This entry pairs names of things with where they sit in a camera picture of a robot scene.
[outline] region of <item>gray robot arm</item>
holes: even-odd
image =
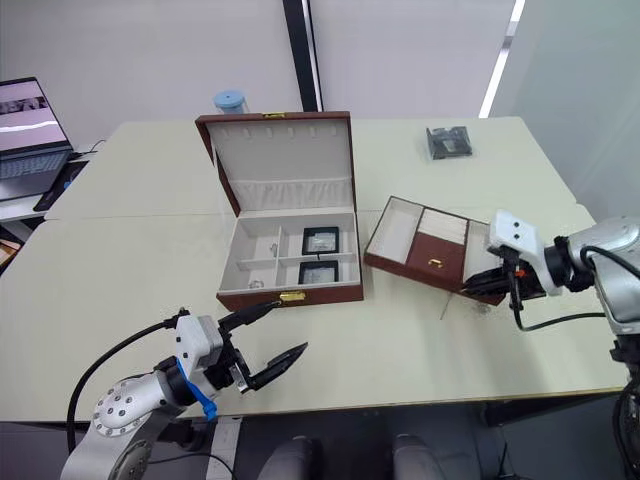
[[[534,225],[499,210],[491,222],[488,245],[490,252],[503,259],[503,265],[469,278],[467,293],[509,293],[510,306],[518,315],[524,300],[594,286],[611,330],[618,336],[616,349],[622,344],[627,350],[631,344],[638,345],[637,358],[612,352],[614,359],[630,367],[640,365],[640,218],[606,220],[556,237],[547,246]]]
[[[280,302],[255,305],[218,322],[184,312],[176,324],[176,353],[153,372],[120,380],[100,398],[89,429],[70,452],[62,480],[139,479],[163,430],[186,408],[199,402],[209,420],[213,400],[235,383],[242,393],[259,390],[286,372],[307,347],[304,343],[271,360],[251,375],[231,343],[231,331],[266,315]]]

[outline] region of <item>clear plastic container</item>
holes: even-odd
[[[225,115],[249,113],[247,100],[240,90],[224,90],[213,97],[213,103]]]

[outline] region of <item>white box slot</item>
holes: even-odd
[[[418,232],[464,245],[467,220],[448,213],[425,209],[418,226]]]
[[[489,225],[480,222],[469,221],[469,233],[467,234],[467,251],[464,258],[464,275],[466,282],[476,273],[498,268],[502,261],[496,255],[487,252],[489,246]]]
[[[406,263],[424,207],[391,197],[376,229],[369,252]]]
[[[339,281],[304,285],[304,288],[358,285],[360,269],[354,212],[344,209],[338,213],[318,213],[320,209],[312,210],[306,210],[309,213],[303,215],[294,210],[278,211],[278,216],[264,212],[241,214],[236,222],[220,291],[248,293],[299,288],[300,263],[318,260],[317,255],[302,255],[304,229],[312,227],[339,228],[340,253],[319,255],[321,261],[338,261]],[[275,257],[271,248],[274,243],[277,244]],[[253,280],[261,280],[264,286],[250,289],[249,283]]]

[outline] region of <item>gold latch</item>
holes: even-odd
[[[283,302],[300,302],[307,298],[307,294],[304,292],[282,292],[280,294],[280,300]]]

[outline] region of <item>open jewelry box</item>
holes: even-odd
[[[488,234],[486,223],[391,197],[365,249],[364,262],[471,297],[460,292],[464,282],[501,265],[487,252]],[[504,295],[471,298],[497,305]]]
[[[362,300],[349,113],[205,115],[196,126],[237,217],[222,304]],[[305,229],[328,227],[332,253],[303,255]]]

